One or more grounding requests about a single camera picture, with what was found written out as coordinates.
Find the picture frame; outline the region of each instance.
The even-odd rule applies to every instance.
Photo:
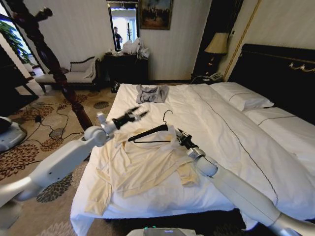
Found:
[[[140,0],[140,29],[169,30],[173,0]]]

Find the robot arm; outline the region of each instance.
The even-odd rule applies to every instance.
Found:
[[[140,120],[147,112],[135,115],[138,107],[128,110],[122,117],[105,121],[103,113],[97,114],[101,127],[92,126],[84,137],[67,143],[43,160],[29,176],[6,185],[0,185],[0,207],[11,199],[24,201],[35,197],[50,184],[63,179],[72,172],[91,152],[94,146],[101,147],[114,137],[114,132],[127,122]]]
[[[188,156],[194,159],[201,174],[209,177],[214,186],[251,219],[280,236],[315,235],[314,224],[280,212],[264,194],[207,156],[191,141],[191,135],[179,129],[177,136],[180,145],[188,149]]]

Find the green leaves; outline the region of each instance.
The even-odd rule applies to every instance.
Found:
[[[16,29],[6,22],[0,21],[0,32],[10,44],[13,51],[20,56],[23,63],[29,63],[30,60],[28,58],[28,53],[23,49],[23,45],[21,43],[21,39],[15,35]]]

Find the patterned carpet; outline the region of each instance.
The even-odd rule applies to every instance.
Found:
[[[28,140],[11,151],[0,154],[0,184],[27,176],[41,160],[70,140],[80,137],[73,133],[82,132],[75,114],[60,91],[49,89],[46,94],[43,94],[38,87],[35,91],[37,94],[42,94],[39,99],[10,116],[27,131]],[[102,89],[101,92],[78,90],[77,94],[92,122],[96,122],[95,116],[98,111],[109,113],[115,99],[115,94],[112,94],[109,88]],[[35,123],[37,115],[42,117],[42,125]],[[69,220],[70,209],[87,161],[80,164],[61,181],[47,187],[36,198],[23,202],[22,215],[9,229],[9,235],[75,235]],[[195,229],[198,234],[204,236],[271,235],[264,228],[256,229],[256,233],[242,231],[244,223],[237,210],[152,219],[112,221],[97,219],[92,224],[88,235],[125,236],[132,229],[153,225]]]

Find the potted plant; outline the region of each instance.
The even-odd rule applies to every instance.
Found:
[[[16,29],[6,22],[0,21],[0,32],[11,46],[13,51],[18,55],[21,59],[23,65],[25,66],[26,70],[30,73],[33,73],[33,68],[31,62],[28,57],[28,53],[23,49],[23,45],[21,44],[21,39],[15,35]]]

